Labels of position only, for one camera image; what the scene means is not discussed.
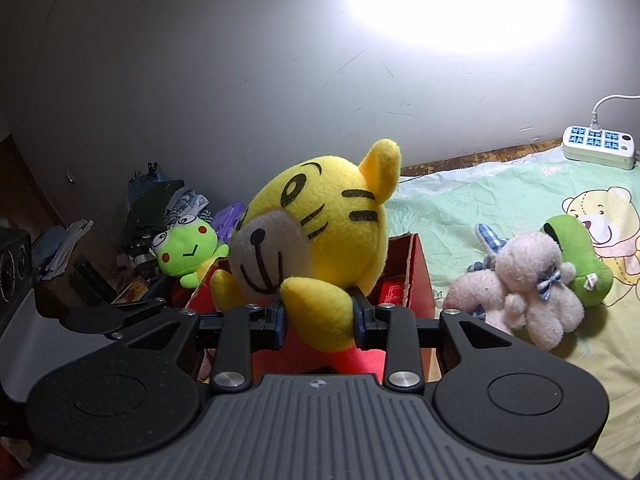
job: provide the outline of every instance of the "pink cloth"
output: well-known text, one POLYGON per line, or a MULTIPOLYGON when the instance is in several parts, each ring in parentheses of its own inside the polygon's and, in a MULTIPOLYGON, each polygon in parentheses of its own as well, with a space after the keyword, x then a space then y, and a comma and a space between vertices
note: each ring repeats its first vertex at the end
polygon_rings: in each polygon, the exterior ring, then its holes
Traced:
POLYGON ((601 258, 624 258, 627 274, 640 274, 640 261, 636 256, 636 252, 638 251, 636 242, 638 238, 640 238, 640 231, 631 238, 622 240, 612 246, 599 247, 594 245, 593 248, 601 258))

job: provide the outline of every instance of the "green frog plush toy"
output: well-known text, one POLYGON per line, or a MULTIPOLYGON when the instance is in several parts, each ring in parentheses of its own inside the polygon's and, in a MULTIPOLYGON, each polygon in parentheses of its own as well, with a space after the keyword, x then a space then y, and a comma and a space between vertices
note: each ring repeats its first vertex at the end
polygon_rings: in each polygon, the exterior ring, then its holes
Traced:
POLYGON ((209 224, 194 215, 185 215, 152 243, 160 270, 180 277, 184 288, 196 288, 218 258, 229 254, 229 246, 218 245, 218 236, 209 224))
POLYGON ((611 290, 613 273, 599 259, 582 222, 572 215, 558 215, 547 220, 542 231, 560 246, 562 259, 575 266, 575 279, 567 286, 584 306, 600 304, 611 290))

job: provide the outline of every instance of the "plush toy mouth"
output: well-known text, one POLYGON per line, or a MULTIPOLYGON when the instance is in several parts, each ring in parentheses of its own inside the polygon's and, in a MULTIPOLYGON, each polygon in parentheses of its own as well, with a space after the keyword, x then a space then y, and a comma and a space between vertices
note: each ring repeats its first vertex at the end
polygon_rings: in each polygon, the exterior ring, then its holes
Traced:
POLYGON ((196 253, 197 249, 198 249, 198 244, 195 244, 193 246, 193 253, 183 253, 182 256, 193 256, 196 253))
POLYGON ((558 235, 556 234, 556 230, 553 229, 553 227, 551 226, 551 224, 547 223, 544 225, 544 230, 545 233, 548 234, 549 236, 551 236, 554 240, 554 242, 556 244, 558 244, 558 247, 560 247, 560 250, 562 251, 562 245, 560 245, 560 240, 558 240, 558 235))
POLYGON ((608 244, 611 241, 611 239, 613 238, 613 231, 611 230, 611 227, 607 227, 607 229, 609 230, 609 238, 607 238, 603 242, 596 240, 595 236, 593 236, 593 234, 591 234, 591 231, 589 231, 589 234, 591 235, 591 238, 593 239, 593 243, 595 245, 604 245, 608 244))
POLYGON ((284 273, 282 271, 282 252, 278 251, 278 282, 273 283, 271 281, 271 277, 269 276, 267 268, 264 265, 264 260, 262 259, 262 250, 260 249, 260 244, 262 243, 262 240, 264 240, 264 234, 264 229, 256 229, 251 234, 250 239, 251 245, 254 246, 255 262, 258 265, 258 271, 260 272, 260 277, 264 282, 264 287, 256 285, 251 280, 251 278, 249 278, 249 275, 244 268, 244 264, 240 265, 240 272, 242 272, 242 276, 247 282, 247 285, 249 285, 258 294, 275 294, 279 286, 282 285, 282 282, 284 281, 284 273))

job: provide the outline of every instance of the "purple bag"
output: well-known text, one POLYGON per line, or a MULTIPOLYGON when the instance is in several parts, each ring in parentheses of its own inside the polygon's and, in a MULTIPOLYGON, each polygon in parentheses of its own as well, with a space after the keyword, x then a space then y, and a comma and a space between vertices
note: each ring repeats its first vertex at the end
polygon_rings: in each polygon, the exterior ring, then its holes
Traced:
POLYGON ((234 227, 238 223, 238 220, 242 218, 246 207, 242 202, 235 202, 229 207, 225 207, 222 211, 218 211, 209 224, 213 227, 220 238, 225 244, 231 240, 231 233, 234 231, 234 227))

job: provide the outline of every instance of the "red cardboard box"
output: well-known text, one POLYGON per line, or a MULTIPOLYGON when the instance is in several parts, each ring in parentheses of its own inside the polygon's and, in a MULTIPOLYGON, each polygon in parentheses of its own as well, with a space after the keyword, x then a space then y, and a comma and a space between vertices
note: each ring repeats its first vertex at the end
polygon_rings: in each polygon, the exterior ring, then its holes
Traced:
MULTIPOLYGON (((187 304, 188 308, 200 313, 215 310, 209 285, 214 270, 210 269, 187 304)), ((385 269, 369 295, 369 301, 372 304, 397 301, 396 304, 413 310, 416 317, 433 318, 431 280, 417 234, 389 238, 385 269)), ((295 374, 329 366, 340 373, 375 373, 382 381, 385 353, 381 350, 361 351, 355 347, 337 353, 319 352, 307 346, 293 330, 289 330, 282 350, 262 350, 254 353, 253 358, 255 379, 263 373, 295 374)), ((429 375, 430 361, 431 350, 423 349, 425 379, 429 375)))

